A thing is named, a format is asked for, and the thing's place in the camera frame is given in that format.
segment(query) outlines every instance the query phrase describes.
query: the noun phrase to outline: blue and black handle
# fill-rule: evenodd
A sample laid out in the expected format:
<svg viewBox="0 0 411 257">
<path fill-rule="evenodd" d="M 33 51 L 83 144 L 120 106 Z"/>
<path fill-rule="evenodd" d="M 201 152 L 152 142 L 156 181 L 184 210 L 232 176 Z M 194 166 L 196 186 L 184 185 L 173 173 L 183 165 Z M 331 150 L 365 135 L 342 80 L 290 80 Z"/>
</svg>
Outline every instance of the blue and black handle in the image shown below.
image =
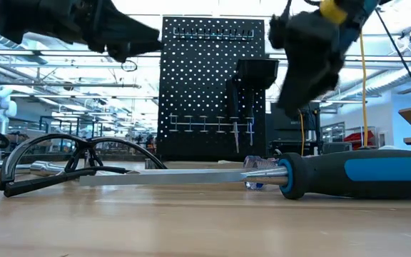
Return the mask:
<svg viewBox="0 0 411 257">
<path fill-rule="evenodd" d="M 411 151 L 361 150 L 301 157 L 285 153 L 279 166 L 288 170 L 284 197 L 305 193 L 351 198 L 411 198 Z"/>
</svg>

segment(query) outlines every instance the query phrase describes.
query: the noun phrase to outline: white robot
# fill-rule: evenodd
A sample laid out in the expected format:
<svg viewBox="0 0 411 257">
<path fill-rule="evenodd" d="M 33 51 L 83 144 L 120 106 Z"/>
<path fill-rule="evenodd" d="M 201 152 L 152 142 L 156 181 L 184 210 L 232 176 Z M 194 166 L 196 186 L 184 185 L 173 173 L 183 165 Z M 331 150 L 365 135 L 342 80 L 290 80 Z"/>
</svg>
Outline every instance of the white robot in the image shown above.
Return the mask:
<svg viewBox="0 0 411 257">
<path fill-rule="evenodd" d="M 12 89 L 0 86 L 0 133 L 5 134 L 9 126 L 9 117 L 17 114 L 17 104 L 11 100 Z"/>
</svg>

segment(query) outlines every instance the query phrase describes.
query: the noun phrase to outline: pegboard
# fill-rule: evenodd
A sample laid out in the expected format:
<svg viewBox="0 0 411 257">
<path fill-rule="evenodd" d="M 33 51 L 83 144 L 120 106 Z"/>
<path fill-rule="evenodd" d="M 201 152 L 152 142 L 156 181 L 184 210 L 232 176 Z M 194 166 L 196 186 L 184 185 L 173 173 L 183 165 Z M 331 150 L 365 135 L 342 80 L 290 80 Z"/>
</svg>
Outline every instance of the pegboard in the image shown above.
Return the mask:
<svg viewBox="0 0 411 257">
<path fill-rule="evenodd" d="M 265 91 L 255 91 L 253 145 L 239 111 L 239 154 L 228 117 L 225 81 L 238 59 L 263 59 L 264 21 L 163 18 L 157 151 L 164 156 L 265 155 Z"/>
</svg>

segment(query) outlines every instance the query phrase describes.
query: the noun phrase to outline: table surface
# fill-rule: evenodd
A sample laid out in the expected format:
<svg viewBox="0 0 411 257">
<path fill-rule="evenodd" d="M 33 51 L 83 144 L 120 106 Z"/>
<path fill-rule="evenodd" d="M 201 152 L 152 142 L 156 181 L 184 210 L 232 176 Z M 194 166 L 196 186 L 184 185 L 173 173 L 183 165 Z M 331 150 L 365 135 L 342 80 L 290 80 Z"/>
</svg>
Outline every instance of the table surface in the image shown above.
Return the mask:
<svg viewBox="0 0 411 257">
<path fill-rule="evenodd" d="M 242 183 L 88 188 L 72 181 L 13 198 L 0 192 L 0 256 L 259 255 L 411 256 L 411 201 L 315 194 L 289 201 L 276 186 L 246 191 Z"/>
</svg>

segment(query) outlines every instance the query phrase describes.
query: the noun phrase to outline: ceiling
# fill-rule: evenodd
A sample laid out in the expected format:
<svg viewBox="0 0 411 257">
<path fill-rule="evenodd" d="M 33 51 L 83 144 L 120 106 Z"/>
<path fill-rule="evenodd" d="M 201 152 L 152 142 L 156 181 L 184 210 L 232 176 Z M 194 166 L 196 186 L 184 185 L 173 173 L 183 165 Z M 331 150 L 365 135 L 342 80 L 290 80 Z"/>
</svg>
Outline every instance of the ceiling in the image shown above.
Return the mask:
<svg viewBox="0 0 411 257">
<path fill-rule="evenodd" d="M 113 0 L 117 9 L 132 18 L 141 21 L 149 26 L 162 31 L 162 16 L 213 16 L 230 17 L 244 19 L 265 19 L 266 27 L 273 12 L 281 13 L 286 1 L 280 0 L 246 0 L 242 4 L 238 0 L 200 0 L 191 4 L 191 0 L 144 0 L 137 4 L 134 1 Z M 300 11 L 312 11 L 315 7 L 306 4 L 302 0 L 293 0 L 291 12 L 296 14 Z M 388 29 L 393 34 L 399 34 L 402 30 L 411 26 L 411 0 L 394 0 L 383 8 L 382 17 L 386 21 Z M 386 36 L 380 20 L 376 15 L 372 15 L 366 23 L 364 29 L 365 53 L 368 56 L 388 56 L 394 54 L 394 49 L 390 45 L 390 40 Z M 87 50 L 87 47 L 80 44 L 66 44 L 57 39 L 47 36 L 40 36 L 28 33 L 21 45 L 25 49 L 37 50 L 64 50 L 78 51 Z M 271 49 L 266 40 L 267 54 L 283 54 L 283 51 Z M 348 55 L 360 55 L 359 44 L 353 44 L 347 53 Z M 131 115 L 125 117 L 131 126 L 137 123 L 147 129 L 156 130 L 156 117 L 158 113 L 157 101 L 153 100 L 158 96 L 159 87 L 159 54 L 146 54 L 140 57 L 131 58 L 138 66 L 136 71 L 126 72 L 121 69 L 120 64 L 112 61 L 109 57 L 75 57 L 75 56 L 46 56 L 47 65 L 38 65 L 29 61 L 0 56 L 0 63 L 16 69 L 24 74 L 33 77 L 43 78 L 46 83 L 71 82 L 75 84 L 116 84 L 116 85 L 137 85 L 135 87 L 79 87 L 74 88 L 74 92 L 68 94 L 100 96 L 135 96 L 139 99 L 108 99 L 107 105 L 111 106 L 115 112 L 130 112 Z M 362 78 L 360 63 L 346 65 L 340 72 L 340 84 L 349 86 L 356 84 Z M 377 72 L 385 70 L 385 65 L 379 63 L 369 64 L 367 75 L 372 76 Z M 286 66 L 282 65 L 278 71 L 279 77 L 267 92 L 269 99 L 276 99 L 283 84 Z M 61 88 L 54 88 L 50 94 L 65 94 Z M 74 99 L 71 104 L 81 104 L 87 107 L 87 103 Z"/>
</svg>

